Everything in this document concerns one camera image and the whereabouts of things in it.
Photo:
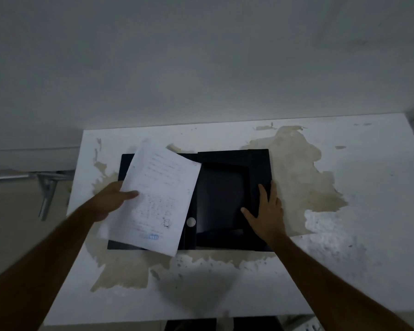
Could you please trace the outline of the person's right hand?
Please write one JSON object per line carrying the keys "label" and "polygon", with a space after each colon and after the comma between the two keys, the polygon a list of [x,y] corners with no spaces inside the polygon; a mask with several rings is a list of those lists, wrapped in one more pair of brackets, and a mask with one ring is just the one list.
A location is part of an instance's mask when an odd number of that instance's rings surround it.
{"label": "person's right hand", "polygon": [[258,208],[258,228],[253,231],[268,246],[273,247],[276,241],[286,236],[285,225],[283,222],[282,202],[277,195],[277,185],[274,180],[270,183],[270,193],[268,194],[262,184],[259,188],[259,208]]}

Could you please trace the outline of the person's left hand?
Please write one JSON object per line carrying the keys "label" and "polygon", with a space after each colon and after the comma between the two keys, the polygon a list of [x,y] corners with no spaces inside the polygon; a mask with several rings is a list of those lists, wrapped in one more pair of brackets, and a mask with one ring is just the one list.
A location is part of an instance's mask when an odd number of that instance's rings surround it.
{"label": "person's left hand", "polygon": [[122,184],[122,181],[112,182],[84,203],[84,211],[93,222],[104,220],[111,212],[122,206],[124,202],[119,202],[119,191],[122,191]]}

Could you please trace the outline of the white printed paper sheets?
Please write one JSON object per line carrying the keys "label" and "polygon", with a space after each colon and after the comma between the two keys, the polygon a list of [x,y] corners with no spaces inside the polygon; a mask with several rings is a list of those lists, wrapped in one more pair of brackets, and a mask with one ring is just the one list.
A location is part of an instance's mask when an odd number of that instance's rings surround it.
{"label": "white printed paper sheets", "polygon": [[97,237],[174,257],[201,164],[144,139],[121,191],[138,191],[100,225]]}

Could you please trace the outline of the black folder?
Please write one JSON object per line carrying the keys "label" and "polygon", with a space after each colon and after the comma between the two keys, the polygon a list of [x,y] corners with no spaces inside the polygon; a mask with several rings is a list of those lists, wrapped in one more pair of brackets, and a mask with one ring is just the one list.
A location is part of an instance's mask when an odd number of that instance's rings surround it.
{"label": "black folder", "polygon": [[241,213],[242,207],[258,211],[259,184],[270,193],[269,150],[179,155],[200,163],[201,169],[187,214],[196,225],[189,228],[185,223],[178,250],[271,251]]}

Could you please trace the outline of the person's left forearm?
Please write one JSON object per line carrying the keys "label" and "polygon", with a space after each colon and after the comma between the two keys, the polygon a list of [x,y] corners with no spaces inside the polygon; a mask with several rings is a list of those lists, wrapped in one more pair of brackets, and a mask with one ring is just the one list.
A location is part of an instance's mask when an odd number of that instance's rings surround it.
{"label": "person's left forearm", "polygon": [[38,331],[94,222],[78,209],[0,274],[0,331]]}

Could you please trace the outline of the person's right forearm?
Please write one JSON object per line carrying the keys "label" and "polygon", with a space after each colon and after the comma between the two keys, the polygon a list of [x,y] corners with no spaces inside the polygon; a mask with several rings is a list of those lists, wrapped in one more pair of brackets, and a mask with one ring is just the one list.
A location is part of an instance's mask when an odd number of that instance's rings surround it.
{"label": "person's right forearm", "polygon": [[408,323],[333,274],[282,232],[264,240],[325,331],[414,331]]}

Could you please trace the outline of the grey metal shelf bracket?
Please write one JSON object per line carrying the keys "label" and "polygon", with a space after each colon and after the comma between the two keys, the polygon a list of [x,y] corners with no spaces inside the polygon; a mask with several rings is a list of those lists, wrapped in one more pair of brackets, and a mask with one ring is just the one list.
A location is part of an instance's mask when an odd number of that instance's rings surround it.
{"label": "grey metal shelf bracket", "polygon": [[73,181],[75,170],[60,171],[16,171],[0,169],[0,181],[36,179],[43,196],[38,218],[45,222],[52,204],[56,187],[61,181]]}

